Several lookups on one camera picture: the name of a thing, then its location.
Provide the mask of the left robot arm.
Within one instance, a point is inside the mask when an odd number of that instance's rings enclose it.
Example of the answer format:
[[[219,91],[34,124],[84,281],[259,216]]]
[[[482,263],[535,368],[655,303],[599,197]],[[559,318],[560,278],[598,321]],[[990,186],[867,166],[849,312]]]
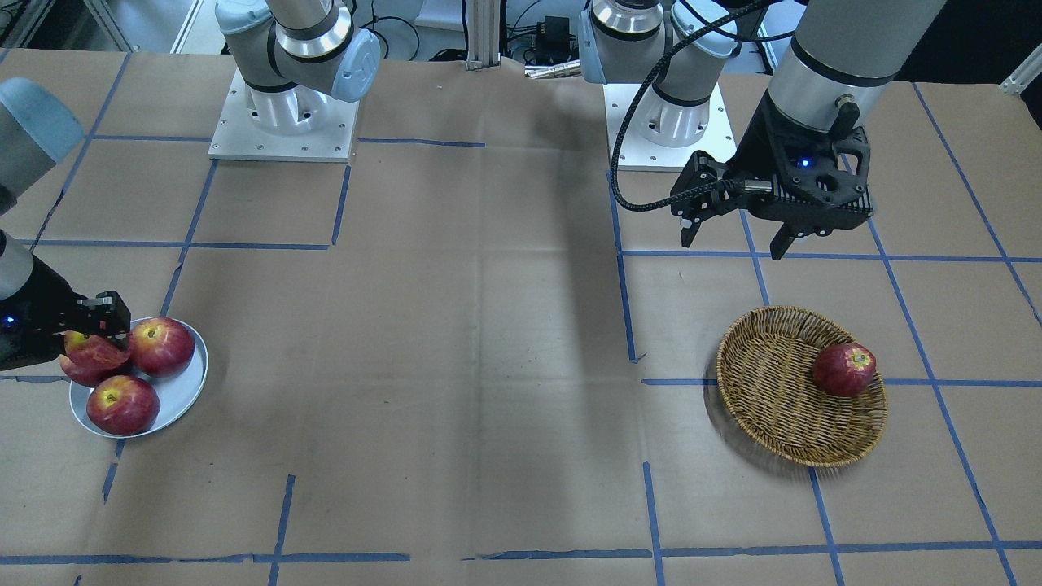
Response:
[[[648,141],[666,148],[695,144],[739,43],[737,21],[767,6],[708,1],[701,16],[694,1],[589,1],[580,15],[584,79],[637,86],[611,145],[611,196],[630,212],[669,207],[685,247],[708,219],[734,210],[779,224],[774,260],[798,238],[864,224],[875,212],[865,122],[943,3],[808,1],[734,155],[719,162],[696,150],[667,197],[625,199],[618,175],[628,131],[641,124]]]

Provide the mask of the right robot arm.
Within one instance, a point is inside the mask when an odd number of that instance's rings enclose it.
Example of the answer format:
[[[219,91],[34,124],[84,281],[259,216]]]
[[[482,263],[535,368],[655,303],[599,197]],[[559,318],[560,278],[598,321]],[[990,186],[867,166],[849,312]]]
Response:
[[[333,160],[350,141],[358,103],[373,86],[381,45],[344,1],[219,1],[215,18],[237,64],[213,135],[216,160]],[[2,210],[85,140],[81,123],[45,86],[2,83]],[[115,291],[79,294],[45,262],[2,237],[2,367],[63,355],[63,335],[81,331],[125,348],[131,314]]]

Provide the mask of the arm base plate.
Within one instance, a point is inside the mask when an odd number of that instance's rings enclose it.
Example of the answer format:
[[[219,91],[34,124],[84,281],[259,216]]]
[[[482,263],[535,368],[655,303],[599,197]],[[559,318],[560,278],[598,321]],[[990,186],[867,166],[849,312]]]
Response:
[[[358,103],[304,86],[260,92],[234,72],[208,156],[239,162],[350,162]]]
[[[736,152],[729,115],[720,87],[715,86],[708,103],[681,114],[671,104],[655,109],[653,90],[641,98],[623,138],[619,169],[643,172],[680,172],[697,151],[725,162]]]

